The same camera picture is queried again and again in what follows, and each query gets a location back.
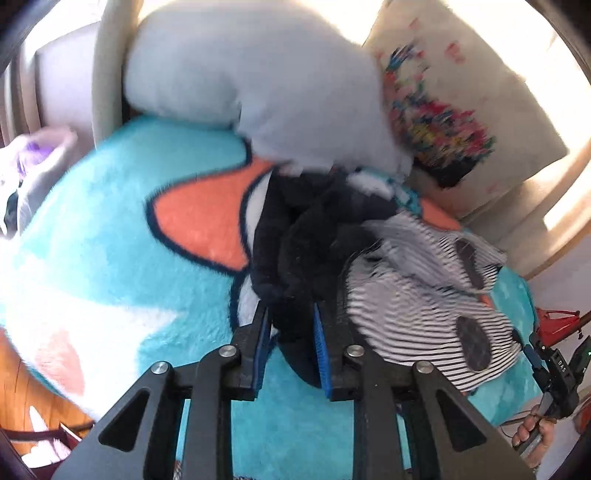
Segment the striped fabric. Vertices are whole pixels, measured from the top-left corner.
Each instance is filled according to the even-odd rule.
[[[506,255],[473,233],[443,231],[402,211],[386,221],[372,220],[364,227],[382,239],[384,255],[405,275],[414,275],[432,287],[453,287],[467,293],[487,293],[496,281]],[[458,253],[457,243],[469,244],[475,252],[473,263],[483,284],[477,286]]]
[[[504,260],[500,252],[465,232],[434,232],[417,225],[421,222],[406,213],[368,223],[382,245],[352,261],[347,310],[377,353],[409,366],[429,360],[462,391],[498,377],[517,361],[521,345],[513,325],[474,295],[494,285],[497,263]],[[453,247],[459,238],[469,239],[476,250],[475,267],[484,288],[474,288],[463,270]],[[466,335],[460,341],[460,317],[472,320],[488,341],[474,337],[466,343]],[[467,356],[478,355],[479,349],[487,354],[488,366],[475,371]]]

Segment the embroidered pillow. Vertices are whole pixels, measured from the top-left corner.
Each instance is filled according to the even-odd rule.
[[[525,82],[446,0],[385,3],[364,47],[415,155],[411,185],[448,212],[467,215],[567,154]]]

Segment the human hand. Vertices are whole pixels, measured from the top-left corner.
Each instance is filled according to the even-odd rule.
[[[517,447],[521,442],[526,441],[530,438],[530,432],[535,428],[535,424],[540,418],[538,413],[538,408],[540,406],[536,405],[534,408],[531,409],[531,413],[525,418],[523,423],[519,425],[517,428],[517,432],[513,435],[511,439],[511,443],[513,447]],[[541,442],[538,446],[531,452],[527,458],[524,459],[525,463],[530,468],[537,467],[544,455],[552,445],[554,441],[554,424],[556,424],[555,419],[541,419],[538,425],[538,430],[540,431],[540,436],[542,437]]]

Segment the white cushion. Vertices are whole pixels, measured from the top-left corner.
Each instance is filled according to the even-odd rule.
[[[125,70],[136,109],[235,126],[255,154],[410,171],[373,58],[290,1],[177,1],[140,25]]]

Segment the wooden floor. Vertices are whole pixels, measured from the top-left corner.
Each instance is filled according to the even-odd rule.
[[[37,409],[50,429],[60,423],[75,426],[90,418],[74,404],[58,397],[35,380],[21,362],[0,327],[0,426],[8,430],[32,430],[29,407]],[[31,445],[15,444],[20,454],[27,453]]]

